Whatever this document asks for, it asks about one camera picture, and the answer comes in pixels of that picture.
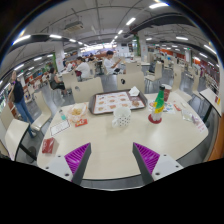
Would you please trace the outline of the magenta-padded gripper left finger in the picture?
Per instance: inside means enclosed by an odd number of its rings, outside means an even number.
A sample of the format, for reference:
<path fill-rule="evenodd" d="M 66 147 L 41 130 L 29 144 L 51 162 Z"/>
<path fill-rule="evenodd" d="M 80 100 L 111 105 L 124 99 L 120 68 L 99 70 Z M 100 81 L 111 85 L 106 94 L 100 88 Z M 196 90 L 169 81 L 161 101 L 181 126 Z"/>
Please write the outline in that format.
<path fill-rule="evenodd" d="M 91 155 L 91 144 L 84 144 L 66 155 L 57 155 L 44 169 L 65 180 L 80 185 Z"/>

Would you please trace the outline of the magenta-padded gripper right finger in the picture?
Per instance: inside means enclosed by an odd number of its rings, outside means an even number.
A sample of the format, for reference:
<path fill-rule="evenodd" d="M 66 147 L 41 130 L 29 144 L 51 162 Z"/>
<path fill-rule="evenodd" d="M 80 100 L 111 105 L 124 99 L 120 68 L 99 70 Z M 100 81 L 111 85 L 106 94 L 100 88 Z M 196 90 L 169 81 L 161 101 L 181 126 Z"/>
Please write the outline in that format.
<path fill-rule="evenodd" d="M 157 152 L 138 143 L 133 143 L 133 155 L 137 161 L 145 185 L 175 173 L 183 168 L 168 154 Z"/>

